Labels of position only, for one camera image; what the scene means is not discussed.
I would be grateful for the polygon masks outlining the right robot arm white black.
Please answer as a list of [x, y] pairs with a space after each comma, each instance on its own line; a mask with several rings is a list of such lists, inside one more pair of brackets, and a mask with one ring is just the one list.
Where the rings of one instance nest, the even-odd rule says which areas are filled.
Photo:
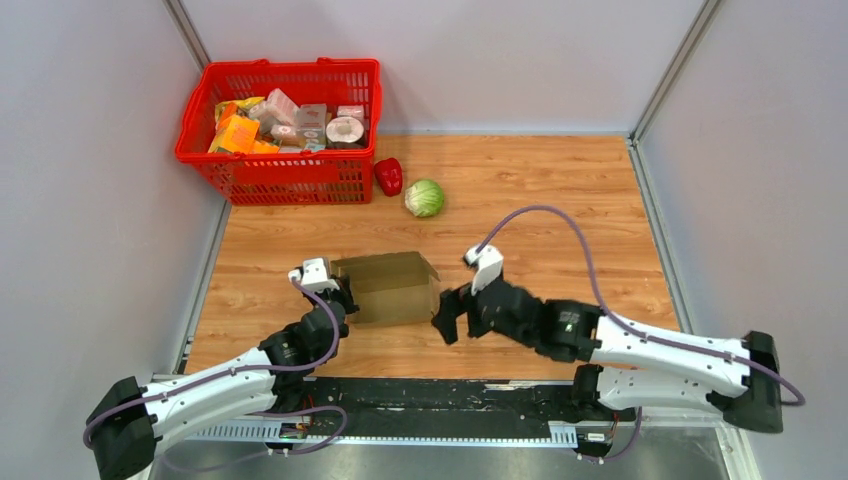
[[784, 429], [777, 350], [767, 333], [698, 337], [576, 300], [543, 300], [502, 279], [479, 292], [466, 284], [441, 293], [431, 323], [446, 344], [457, 342], [461, 315], [472, 338], [494, 332], [540, 356], [578, 363], [570, 404], [583, 418], [651, 406], [717, 413], [758, 433]]

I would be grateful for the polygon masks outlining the brown cardboard box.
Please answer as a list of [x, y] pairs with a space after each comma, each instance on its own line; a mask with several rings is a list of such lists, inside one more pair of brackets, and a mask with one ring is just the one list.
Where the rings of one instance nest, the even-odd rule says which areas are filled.
[[439, 307], [440, 275], [417, 251], [349, 257], [330, 262], [350, 281], [359, 311], [351, 323], [390, 327], [428, 322]]

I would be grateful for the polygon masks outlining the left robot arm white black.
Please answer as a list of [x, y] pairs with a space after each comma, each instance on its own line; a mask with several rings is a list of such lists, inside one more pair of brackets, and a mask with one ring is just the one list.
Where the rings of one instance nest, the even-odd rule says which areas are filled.
[[243, 415], [310, 418], [305, 379], [337, 353], [358, 311], [348, 276], [293, 285], [311, 311], [236, 358], [177, 379], [115, 382], [85, 421], [84, 445], [102, 479], [128, 479], [187, 437]]

